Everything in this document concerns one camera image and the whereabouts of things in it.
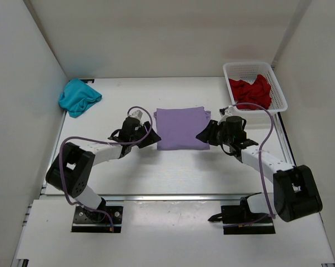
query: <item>crumpled blue towel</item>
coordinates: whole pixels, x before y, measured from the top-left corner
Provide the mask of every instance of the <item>crumpled blue towel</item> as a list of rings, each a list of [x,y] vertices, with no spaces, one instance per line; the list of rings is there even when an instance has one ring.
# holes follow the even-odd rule
[[[101,99],[102,95],[96,90],[79,79],[73,79],[66,84],[58,103],[71,117],[76,118]]]

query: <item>basket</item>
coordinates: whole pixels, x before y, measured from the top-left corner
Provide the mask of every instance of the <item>basket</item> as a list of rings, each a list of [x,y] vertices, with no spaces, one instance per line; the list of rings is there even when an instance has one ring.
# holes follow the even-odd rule
[[[235,62],[235,63],[226,63],[223,66],[225,79],[227,81],[227,86],[230,94],[232,104],[235,104],[236,101],[233,96],[233,92],[229,83],[229,79],[233,80],[244,80],[249,83],[253,83],[258,74],[261,74],[267,82],[271,85],[270,96],[272,98],[271,105],[268,111],[274,115],[277,112],[285,111],[288,107],[286,99],[284,98],[281,87],[278,84],[278,81],[271,69],[270,64],[266,62]],[[235,114],[240,116],[250,115],[266,115],[263,110],[239,110],[234,107]]]

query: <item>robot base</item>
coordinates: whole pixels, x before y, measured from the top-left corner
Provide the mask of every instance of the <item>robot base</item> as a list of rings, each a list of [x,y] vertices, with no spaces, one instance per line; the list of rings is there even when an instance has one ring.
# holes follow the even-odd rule
[[[270,217],[266,217],[252,225],[246,225],[243,227],[227,227],[231,224],[240,224],[257,220],[259,217],[264,216],[264,214],[255,213],[248,214],[246,218],[244,216],[240,216],[241,214],[245,214],[245,210],[240,205],[222,206],[222,214],[223,230],[225,235],[265,235],[276,233]]]
[[[120,233],[122,230],[123,207],[106,206],[106,212],[110,214],[114,224],[114,233]],[[74,211],[72,228],[73,233],[112,233],[108,218],[103,218],[99,222],[90,220],[84,214],[83,208],[76,206]]]

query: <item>purple folded cloth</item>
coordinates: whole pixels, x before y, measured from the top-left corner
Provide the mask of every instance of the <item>purple folded cloth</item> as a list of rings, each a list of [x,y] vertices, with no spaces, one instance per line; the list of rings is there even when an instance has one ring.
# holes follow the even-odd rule
[[[206,128],[211,119],[211,112],[205,111],[204,107],[175,110],[158,108],[154,116],[157,134],[161,137],[157,150],[209,149],[209,144],[196,139],[196,135]]]

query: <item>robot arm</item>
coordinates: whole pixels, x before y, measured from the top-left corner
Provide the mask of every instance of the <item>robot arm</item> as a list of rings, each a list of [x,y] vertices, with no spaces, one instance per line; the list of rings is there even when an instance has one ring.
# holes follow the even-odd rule
[[[121,159],[130,153],[134,145],[124,145],[124,143],[141,140],[146,135],[147,129],[151,127],[149,122],[142,124],[141,117],[141,111],[132,113],[125,119],[122,128],[111,134],[109,139],[120,145],[91,143],[78,146],[70,142],[64,145],[62,154],[64,178],[70,197],[91,209],[104,210],[106,201],[87,185],[91,169],[97,164]],[[149,135],[136,145],[141,149],[160,140],[161,138],[151,129]],[[46,181],[56,189],[63,191],[58,156],[46,174]],[[93,221],[100,221],[102,217],[102,214],[97,212],[86,210],[85,213]]]
[[[260,172],[258,157],[261,151],[255,141],[246,137],[246,120],[225,113],[222,115],[219,122],[211,120],[196,138],[210,145],[222,146],[227,155]],[[282,220],[292,221],[322,210],[314,177],[307,166],[293,166],[264,151],[261,160],[264,176],[273,183],[274,207]]]

